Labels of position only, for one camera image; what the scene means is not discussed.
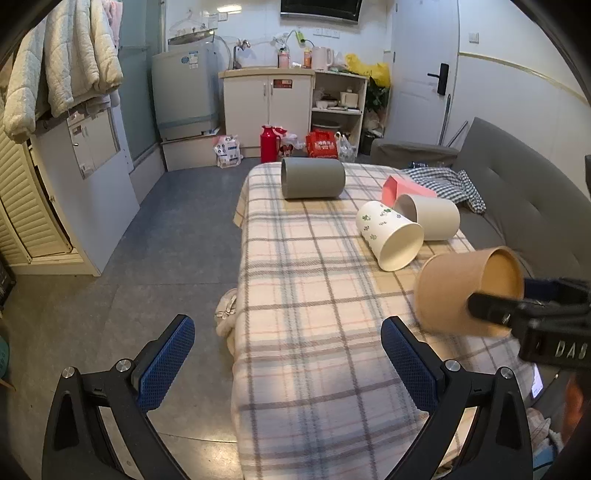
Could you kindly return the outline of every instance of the yellow plastic bag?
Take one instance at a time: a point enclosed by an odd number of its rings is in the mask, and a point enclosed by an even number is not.
[[[379,87],[390,86],[390,71],[385,63],[379,62],[368,65],[363,63],[355,53],[345,55],[345,61],[350,71],[365,77],[372,77]]]

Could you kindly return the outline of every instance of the checkered cloth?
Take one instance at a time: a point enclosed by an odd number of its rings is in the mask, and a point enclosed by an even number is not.
[[[409,168],[404,173],[416,183],[432,189],[442,199],[453,203],[466,202],[474,213],[486,212],[486,205],[465,170],[458,172],[445,167]]]
[[[278,163],[253,168],[242,188],[232,419],[247,480],[386,477],[427,418],[382,349],[390,315],[442,359],[481,372],[509,366],[524,395],[531,389],[533,370],[517,358],[515,340],[432,335],[414,317],[421,266],[436,253],[473,250],[462,233],[426,242],[402,270],[380,270],[355,215],[399,174],[345,170],[337,200],[284,200]],[[473,415],[464,415],[444,461],[458,454]]]

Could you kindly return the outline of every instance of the gray floor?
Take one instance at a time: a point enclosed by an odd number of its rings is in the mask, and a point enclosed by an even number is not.
[[[195,344],[162,406],[148,416],[191,478],[242,478],[230,420],[232,357],[215,334],[213,313],[236,286],[240,230],[233,211],[257,163],[166,173],[100,278],[18,277],[0,321],[11,347],[7,378],[17,389],[0,387],[0,446],[31,479],[41,478],[61,370],[103,370],[133,358],[177,313],[195,321]],[[103,416],[127,473],[141,478],[110,411]]]

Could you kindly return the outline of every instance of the kraft paper cup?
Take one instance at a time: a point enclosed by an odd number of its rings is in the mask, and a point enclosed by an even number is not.
[[[481,291],[522,299],[524,283],[519,261],[506,247],[431,257],[417,277],[414,306],[421,326],[431,332],[505,337],[510,330],[474,318],[468,297]]]
[[[423,227],[380,202],[363,205],[355,223],[386,272],[406,267],[423,245]]]
[[[422,226],[425,240],[448,240],[460,228],[460,212],[450,200],[404,193],[394,210]]]

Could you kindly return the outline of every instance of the pink box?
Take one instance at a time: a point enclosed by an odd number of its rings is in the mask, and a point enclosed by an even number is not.
[[[424,197],[437,197],[437,193],[414,183],[412,180],[405,180],[390,175],[382,188],[382,203],[392,208],[396,199],[403,193],[423,195]]]

